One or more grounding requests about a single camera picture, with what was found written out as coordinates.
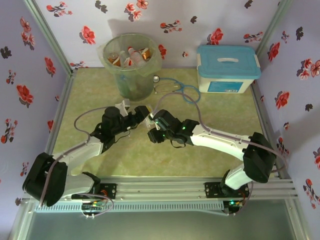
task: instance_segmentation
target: box handle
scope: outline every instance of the box handle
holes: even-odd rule
[[[229,58],[229,57],[221,57],[221,58],[218,58],[217,60],[218,60],[218,62],[234,62],[234,63],[239,62],[239,59]]]

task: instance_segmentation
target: wire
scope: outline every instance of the wire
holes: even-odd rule
[[[119,137],[114,143],[116,144],[120,139],[125,138],[125,137],[127,137],[129,135],[130,135],[130,130],[129,130],[129,133],[127,135]]]
[[[266,146],[263,146],[263,145],[260,145],[258,143],[255,143],[255,142],[251,142],[251,141],[247,141],[247,140],[243,140],[239,137],[235,137],[235,136],[230,136],[230,135],[226,135],[226,134],[223,134],[223,133],[220,133],[220,132],[216,132],[214,129],[210,129],[208,128],[202,121],[202,116],[201,116],[201,112],[200,112],[200,109],[199,109],[199,106],[198,104],[190,97],[188,96],[187,94],[185,93],[181,93],[181,92],[170,92],[170,93],[167,93],[166,95],[163,95],[159,101],[157,102],[155,108],[154,108],[154,111],[152,112],[152,115],[154,116],[156,113],[157,113],[157,109],[160,105],[160,103],[163,101],[164,98],[170,96],[170,95],[182,95],[182,96],[185,96],[186,98],[188,98],[191,102],[194,103],[195,107],[196,107],[196,110],[198,112],[198,117],[199,117],[199,123],[200,125],[209,133],[209,134],[213,134],[213,135],[216,135],[216,136],[219,136],[219,137],[223,137],[223,138],[227,138],[227,139],[230,139],[232,141],[237,141],[237,142],[242,142],[242,143],[245,143],[245,144],[248,144],[248,145],[252,145],[252,146],[255,146],[255,147],[258,147],[258,148],[261,148],[261,149],[264,149],[266,151],[269,151],[270,153],[273,153],[274,155],[278,156],[279,158],[281,158],[283,160],[283,166],[280,167],[279,169],[276,169],[276,170],[272,170],[271,173],[275,173],[275,172],[280,172],[281,170],[285,169],[287,167],[287,159],[282,156],[279,152],[269,148],[269,147],[266,147]]]
[[[241,213],[241,211],[244,210],[245,206],[247,206],[247,202],[249,201],[252,191],[254,189],[254,181],[251,182],[251,189],[249,192],[249,196],[246,198],[245,202],[243,203],[242,207],[239,209],[239,211],[237,211],[236,213],[233,214],[233,216],[238,216],[239,213]]]
[[[242,202],[244,203],[245,200],[246,200],[246,195],[245,195],[244,192],[241,191],[241,190],[239,190],[239,192],[241,193],[241,195],[242,195],[242,197],[243,197]]]
[[[96,214],[93,214],[90,216],[90,215],[85,215],[84,211],[81,211],[81,213],[86,217],[86,218],[95,218],[97,216],[100,216],[102,214],[105,214],[106,212],[109,212],[111,209],[113,209],[115,207],[115,203],[114,201],[108,197],[108,196],[104,196],[104,195],[99,195],[99,194],[92,194],[92,193],[77,193],[77,195],[84,195],[84,196],[88,196],[88,197],[98,197],[98,198],[103,198],[103,199],[106,199],[106,200],[110,200],[111,201],[111,207],[107,208],[106,210],[103,210],[99,213],[96,213]]]
[[[46,193],[47,193],[47,189],[48,189],[48,185],[49,185],[49,180],[50,180],[50,177],[51,177],[51,174],[52,174],[52,171],[54,170],[54,167],[55,165],[65,156],[67,156],[69,153],[73,152],[74,150],[77,150],[83,146],[85,146],[89,141],[90,141],[90,133],[85,131],[85,130],[82,130],[82,129],[79,129],[77,127],[77,121],[83,117],[84,115],[88,114],[88,113],[91,113],[93,111],[97,111],[97,110],[101,110],[101,109],[106,109],[108,106],[103,106],[103,107],[98,107],[98,108],[94,108],[94,109],[91,109],[89,111],[86,111],[84,113],[82,113],[81,115],[79,115],[73,122],[73,126],[76,130],[82,132],[82,133],[85,133],[87,135],[87,140],[85,142],[83,142],[82,144],[78,145],[78,146],[75,146],[73,148],[70,148],[68,151],[64,152],[62,155],[58,156],[56,158],[56,160],[52,163],[52,165],[50,166],[49,168],[49,171],[46,175],[46,179],[45,179],[45,182],[44,182],[44,186],[43,186],[43,190],[42,190],[42,193],[41,193],[41,197],[40,197],[40,200],[39,200],[39,207],[41,208],[42,205],[44,204],[44,199],[45,199],[45,196],[46,196]]]

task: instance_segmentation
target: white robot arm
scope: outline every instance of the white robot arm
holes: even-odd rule
[[[267,150],[242,142],[245,140],[245,142],[253,142],[272,149],[262,134],[255,132],[252,136],[235,135],[209,127],[205,129],[194,120],[186,119],[180,122],[164,109],[150,117],[150,120],[156,124],[156,127],[148,132],[149,139],[153,143],[170,140],[172,145],[173,142],[177,142],[183,147],[186,144],[204,146],[225,152],[243,161],[243,164],[225,173],[220,184],[222,192],[227,194],[236,191],[251,181],[268,182],[276,156]]]

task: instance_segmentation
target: lavender wall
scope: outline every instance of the lavender wall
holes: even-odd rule
[[[159,44],[164,67],[185,68],[197,66],[200,44],[256,49],[280,0],[35,2],[72,67],[103,67],[98,46],[119,34],[142,33]]]
[[[67,74],[23,1],[1,4],[0,33],[0,239],[6,240]]]
[[[288,159],[314,239],[320,238],[320,1],[296,0],[259,58],[272,138]]]

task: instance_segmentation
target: white plastic box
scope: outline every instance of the white plastic box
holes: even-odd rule
[[[197,72],[202,93],[242,94],[261,76],[257,55],[249,46],[201,45]]]

